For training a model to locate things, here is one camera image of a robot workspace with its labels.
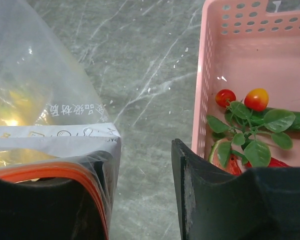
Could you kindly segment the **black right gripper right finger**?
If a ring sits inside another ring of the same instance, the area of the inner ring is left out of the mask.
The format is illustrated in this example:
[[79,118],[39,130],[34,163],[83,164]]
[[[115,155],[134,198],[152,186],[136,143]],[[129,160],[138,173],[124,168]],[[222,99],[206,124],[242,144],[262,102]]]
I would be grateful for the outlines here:
[[300,240],[300,167],[231,175],[171,143],[183,240]]

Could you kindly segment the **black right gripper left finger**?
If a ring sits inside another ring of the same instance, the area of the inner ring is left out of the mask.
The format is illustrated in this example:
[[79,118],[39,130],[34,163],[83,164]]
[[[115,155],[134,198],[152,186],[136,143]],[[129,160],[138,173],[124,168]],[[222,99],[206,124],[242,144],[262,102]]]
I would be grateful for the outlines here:
[[0,240],[107,240],[115,158],[104,150],[0,169]]

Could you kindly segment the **red chili pepper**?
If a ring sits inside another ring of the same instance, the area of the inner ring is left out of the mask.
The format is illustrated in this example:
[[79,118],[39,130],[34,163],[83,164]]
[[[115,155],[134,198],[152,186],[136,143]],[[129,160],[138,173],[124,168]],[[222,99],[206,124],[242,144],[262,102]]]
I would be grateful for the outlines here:
[[[252,167],[254,167],[253,165],[251,165],[251,163],[248,160],[242,160],[241,162],[242,162],[242,164],[243,164],[243,166],[245,168],[252,168]],[[277,159],[275,159],[275,158],[272,157],[268,165],[260,165],[260,166],[257,165],[256,167],[257,168],[259,168],[259,167],[285,168],[285,167],[290,167],[290,165],[288,165],[288,164],[286,164],[286,163],[284,163],[284,162],[282,162],[280,160],[277,160]]]

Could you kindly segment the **watermelon slice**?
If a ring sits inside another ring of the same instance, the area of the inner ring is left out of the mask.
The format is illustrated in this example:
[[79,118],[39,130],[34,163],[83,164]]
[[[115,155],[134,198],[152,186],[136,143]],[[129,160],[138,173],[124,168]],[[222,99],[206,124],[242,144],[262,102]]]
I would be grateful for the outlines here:
[[232,175],[239,176],[242,173],[237,162],[237,157],[232,154],[231,142],[227,139],[217,140],[213,144],[208,161]]

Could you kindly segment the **cherry tomato sprig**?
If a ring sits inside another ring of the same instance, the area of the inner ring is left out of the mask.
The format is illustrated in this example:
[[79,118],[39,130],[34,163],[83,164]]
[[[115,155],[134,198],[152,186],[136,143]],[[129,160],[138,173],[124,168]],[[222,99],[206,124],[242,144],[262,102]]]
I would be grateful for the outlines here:
[[232,174],[240,174],[238,163],[245,167],[281,167],[274,162],[270,147],[258,139],[268,135],[282,150],[290,150],[293,141],[285,131],[293,125],[296,115],[285,109],[267,110],[268,92],[263,88],[251,90],[244,100],[238,101],[230,89],[222,89],[215,96],[218,106],[225,109],[225,121],[208,115],[207,124],[212,130],[209,162]]

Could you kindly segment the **clear zip bag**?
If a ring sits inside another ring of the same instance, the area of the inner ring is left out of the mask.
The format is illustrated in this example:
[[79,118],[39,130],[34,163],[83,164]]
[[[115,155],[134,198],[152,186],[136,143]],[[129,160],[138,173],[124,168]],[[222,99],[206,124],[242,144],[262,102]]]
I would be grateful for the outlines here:
[[62,42],[24,0],[0,0],[0,169],[106,151],[121,136]]

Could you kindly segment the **green cucumber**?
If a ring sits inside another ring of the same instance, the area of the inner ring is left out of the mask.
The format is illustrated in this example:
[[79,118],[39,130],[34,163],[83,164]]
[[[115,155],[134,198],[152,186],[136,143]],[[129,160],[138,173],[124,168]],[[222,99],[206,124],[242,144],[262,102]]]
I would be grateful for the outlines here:
[[[263,118],[265,116],[265,114],[271,110],[274,110],[274,108],[272,107],[267,107],[264,111],[254,111],[252,116],[251,116],[251,124],[253,126],[258,126],[262,123]],[[294,113],[295,115],[295,120],[292,123],[292,125],[287,128],[286,130],[284,130],[284,132],[288,133],[288,132],[300,132],[300,111],[292,111],[292,113]]]

